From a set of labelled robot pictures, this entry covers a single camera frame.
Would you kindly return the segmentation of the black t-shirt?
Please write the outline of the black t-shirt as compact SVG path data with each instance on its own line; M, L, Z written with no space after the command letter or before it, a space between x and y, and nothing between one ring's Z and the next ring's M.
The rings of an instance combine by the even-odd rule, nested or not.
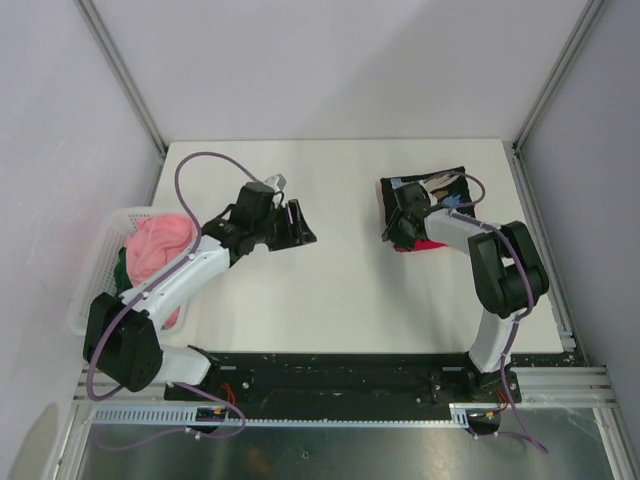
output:
M385 227L381 238L398 252L433 250L443 243L427 237L428 213L471 202L465 168L380 179Z

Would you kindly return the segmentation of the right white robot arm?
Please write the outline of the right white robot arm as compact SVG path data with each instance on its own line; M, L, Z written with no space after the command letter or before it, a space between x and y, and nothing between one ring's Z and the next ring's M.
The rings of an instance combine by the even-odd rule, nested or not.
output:
M461 376L463 393L484 401L497 389L494 372L509 363L520 322L549 290L549 277L527 226L475 217L476 203L456 193L437 198L415 181L381 181L385 227L381 238L400 252L446 246L468 256L483 307L468 351L473 369Z

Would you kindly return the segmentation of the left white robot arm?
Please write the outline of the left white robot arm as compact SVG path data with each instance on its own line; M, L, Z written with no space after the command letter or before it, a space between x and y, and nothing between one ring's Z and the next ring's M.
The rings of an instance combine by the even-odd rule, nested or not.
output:
M101 372L131 392L184 383L199 399L214 397L221 376L213 358L193 346L162 346L164 322L256 246L279 251L316 240L298 200L284 200L262 182L246 183L236 202L197 227L192 244L159 273L119 296L102 293L92 301L83 346L87 375Z

